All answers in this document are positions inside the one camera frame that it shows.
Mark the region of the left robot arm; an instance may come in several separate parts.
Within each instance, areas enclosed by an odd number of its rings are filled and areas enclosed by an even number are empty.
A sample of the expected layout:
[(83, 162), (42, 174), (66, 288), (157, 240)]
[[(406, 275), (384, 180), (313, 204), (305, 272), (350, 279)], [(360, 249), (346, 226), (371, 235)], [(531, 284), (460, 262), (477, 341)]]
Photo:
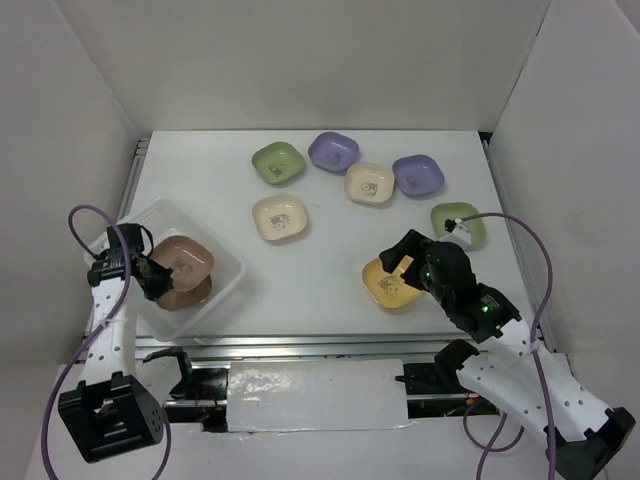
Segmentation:
[(171, 285), (170, 271), (145, 248), (150, 231), (124, 223), (107, 229), (107, 248), (91, 265), (92, 333), (75, 389), (63, 392), (58, 414), (82, 458), (96, 463), (163, 439), (161, 404), (136, 372), (138, 304)]

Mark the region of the brown plate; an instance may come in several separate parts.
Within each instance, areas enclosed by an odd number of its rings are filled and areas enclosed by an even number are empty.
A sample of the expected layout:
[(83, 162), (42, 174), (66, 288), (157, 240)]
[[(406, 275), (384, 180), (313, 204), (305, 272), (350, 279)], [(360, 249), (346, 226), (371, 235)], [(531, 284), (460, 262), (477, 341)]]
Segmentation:
[(202, 303), (209, 296), (211, 289), (211, 276), (207, 276), (191, 290), (168, 291), (156, 301), (156, 304), (159, 308), (167, 311), (190, 308)]
[(171, 269), (172, 289), (177, 292), (193, 290), (211, 273), (215, 259), (203, 245), (184, 235), (170, 236), (161, 241), (151, 259)]

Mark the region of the white plastic bin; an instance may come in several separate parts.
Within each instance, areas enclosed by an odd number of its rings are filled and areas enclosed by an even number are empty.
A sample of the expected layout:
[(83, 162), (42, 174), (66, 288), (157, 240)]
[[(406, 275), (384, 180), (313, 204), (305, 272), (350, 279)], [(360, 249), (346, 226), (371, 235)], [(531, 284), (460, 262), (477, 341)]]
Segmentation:
[(154, 248), (174, 235), (192, 238), (209, 250), (215, 259), (210, 273), (212, 289), (200, 304), (174, 311), (163, 310), (156, 302), (142, 300), (139, 306), (138, 329), (162, 342), (172, 341), (189, 333), (210, 318), (219, 319), (220, 306), (233, 294), (247, 271), (246, 263), (215, 235), (192, 211), (170, 198), (158, 198), (148, 206), (135, 210), (121, 219), (137, 223), (152, 234)]

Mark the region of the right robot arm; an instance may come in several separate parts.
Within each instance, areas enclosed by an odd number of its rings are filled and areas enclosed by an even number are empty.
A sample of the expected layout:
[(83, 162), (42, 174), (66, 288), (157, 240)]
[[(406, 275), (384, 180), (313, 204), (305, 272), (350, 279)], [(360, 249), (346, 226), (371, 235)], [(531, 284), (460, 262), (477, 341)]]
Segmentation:
[(473, 391), (517, 421), (565, 479), (595, 478), (621, 450), (635, 418), (592, 395), (531, 339), (529, 323), (504, 294), (476, 279), (459, 245), (410, 230), (379, 259), (387, 273), (407, 260), (404, 283), (428, 292), (471, 338), (455, 340), (436, 355), (442, 389)]

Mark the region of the yellow plate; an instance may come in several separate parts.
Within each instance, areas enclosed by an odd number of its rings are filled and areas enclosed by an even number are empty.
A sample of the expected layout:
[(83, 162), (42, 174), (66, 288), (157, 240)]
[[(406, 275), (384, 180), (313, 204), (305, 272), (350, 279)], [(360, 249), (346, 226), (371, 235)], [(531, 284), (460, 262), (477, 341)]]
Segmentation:
[(383, 270), (379, 258), (364, 266), (361, 273), (362, 283), (380, 307), (389, 310), (401, 309), (423, 295), (423, 291), (408, 286), (401, 278), (411, 262), (412, 259), (405, 256), (392, 273)]

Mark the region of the brown plate front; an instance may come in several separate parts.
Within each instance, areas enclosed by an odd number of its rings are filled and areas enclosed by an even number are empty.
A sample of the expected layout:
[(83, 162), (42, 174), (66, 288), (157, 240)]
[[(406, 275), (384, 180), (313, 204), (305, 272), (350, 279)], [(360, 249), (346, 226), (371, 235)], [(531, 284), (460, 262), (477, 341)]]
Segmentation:
[(171, 269), (172, 289), (177, 292), (193, 290), (211, 273), (215, 259), (203, 245), (184, 235), (170, 236), (161, 241), (151, 259)]

